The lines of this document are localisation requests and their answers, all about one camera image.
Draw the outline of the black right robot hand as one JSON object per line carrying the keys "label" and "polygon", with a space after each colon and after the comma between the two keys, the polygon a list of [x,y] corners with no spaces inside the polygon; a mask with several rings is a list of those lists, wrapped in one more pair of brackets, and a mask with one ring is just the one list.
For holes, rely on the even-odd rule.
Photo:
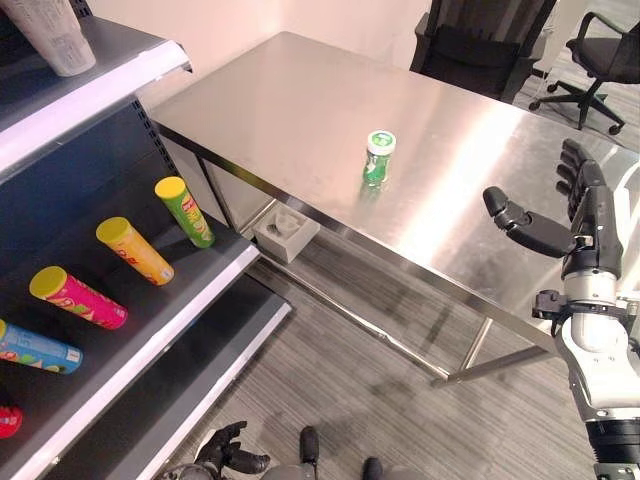
{"label": "black right robot hand", "polygon": [[617,235],[613,192],[600,165],[576,141],[562,143],[556,190],[567,199],[569,228],[526,210],[498,187],[484,190],[483,200],[496,226],[516,243],[553,258],[581,250],[596,253],[598,264],[618,264],[622,245]]}

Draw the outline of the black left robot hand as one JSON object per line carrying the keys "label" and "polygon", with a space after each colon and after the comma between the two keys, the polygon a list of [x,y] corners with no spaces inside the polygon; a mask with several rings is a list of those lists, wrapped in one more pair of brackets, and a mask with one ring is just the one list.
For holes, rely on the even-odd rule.
{"label": "black left robot hand", "polygon": [[213,479],[222,479],[225,468],[251,475],[265,472],[270,456],[243,450],[241,442],[235,441],[246,427],[247,421],[242,420],[215,430],[199,448],[195,464],[203,467]]}

